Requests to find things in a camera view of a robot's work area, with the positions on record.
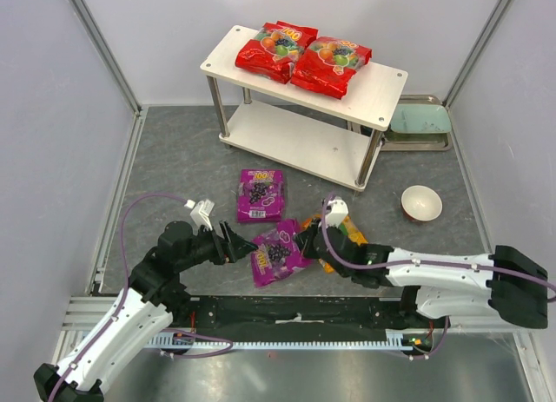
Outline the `orange mango candy bag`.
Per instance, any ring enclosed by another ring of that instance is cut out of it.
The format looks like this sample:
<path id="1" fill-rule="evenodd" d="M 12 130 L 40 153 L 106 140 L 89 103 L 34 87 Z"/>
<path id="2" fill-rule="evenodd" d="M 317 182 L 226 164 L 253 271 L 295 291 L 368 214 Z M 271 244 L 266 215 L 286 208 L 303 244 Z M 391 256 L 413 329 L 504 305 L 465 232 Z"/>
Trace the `orange mango candy bag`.
<path id="1" fill-rule="evenodd" d="M 310 222 L 313 219 L 316 218 L 320 218 L 321 216 L 319 214 L 313 214 L 310 217 L 308 217 L 302 224 L 301 224 L 301 228 L 302 229 L 307 229 Z M 353 242 L 355 242 L 357 245 L 360 244 L 367 244 L 367 239 L 364 236 L 364 234 L 360 231 L 360 229 L 355 226 L 355 224 L 353 223 L 352 219 L 350 218 L 350 216 L 348 215 L 342 222 L 342 224 L 340 224 L 340 230 Z M 324 260 L 319 260 L 319 263 L 321 264 L 321 267 L 323 268 L 325 273 L 334 273 L 334 269 Z"/>

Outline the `red fruit candy bag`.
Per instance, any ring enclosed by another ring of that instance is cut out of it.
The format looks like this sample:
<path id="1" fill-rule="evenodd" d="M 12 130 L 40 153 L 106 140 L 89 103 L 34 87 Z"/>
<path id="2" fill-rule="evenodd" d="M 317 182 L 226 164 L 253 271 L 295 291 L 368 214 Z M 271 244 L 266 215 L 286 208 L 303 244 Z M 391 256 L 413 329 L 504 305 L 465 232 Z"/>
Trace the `red fruit candy bag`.
<path id="1" fill-rule="evenodd" d="M 318 29 L 277 21 L 265 23 L 239 50 L 235 66 L 282 84 L 288 83 Z"/>
<path id="2" fill-rule="evenodd" d="M 290 82 L 316 94 L 341 99 L 353 76 L 372 58 L 370 48 L 347 40 L 320 36 L 296 63 Z"/>

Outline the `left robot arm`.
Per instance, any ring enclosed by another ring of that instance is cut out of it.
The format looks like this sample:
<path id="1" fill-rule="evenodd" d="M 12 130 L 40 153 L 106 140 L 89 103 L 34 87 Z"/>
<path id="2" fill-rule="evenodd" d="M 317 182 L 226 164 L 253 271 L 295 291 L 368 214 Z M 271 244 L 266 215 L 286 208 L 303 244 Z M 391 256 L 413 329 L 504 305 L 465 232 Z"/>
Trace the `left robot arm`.
<path id="1" fill-rule="evenodd" d="M 209 261 L 235 263 L 257 249 L 225 221 L 217 234 L 170 222 L 132 270 L 126 286 L 79 346 L 57 364 L 41 364 L 33 379 L 42 401 L 102 401 L 116 377 L 161 330 L 187 316 L 191 297 L 183 271 Z"/>

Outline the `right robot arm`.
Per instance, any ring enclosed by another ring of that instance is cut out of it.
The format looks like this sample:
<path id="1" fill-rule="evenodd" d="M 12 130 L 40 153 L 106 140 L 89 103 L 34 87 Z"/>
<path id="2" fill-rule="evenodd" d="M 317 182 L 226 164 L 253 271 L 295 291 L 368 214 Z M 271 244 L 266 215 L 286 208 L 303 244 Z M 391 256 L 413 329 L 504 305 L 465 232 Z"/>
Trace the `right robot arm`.
<path id="1" fill-rule="evenodd" d="M 374 243 L 357 244 L 339 228 L 314 221 L 295 236 L 308 259 L 366 288 L 402 288 L 400 311 L 436 320 L 498 314 L 529 329 L 548 326 L 546 270 L 514 247 L 491 254 L 420 254 Z"/>

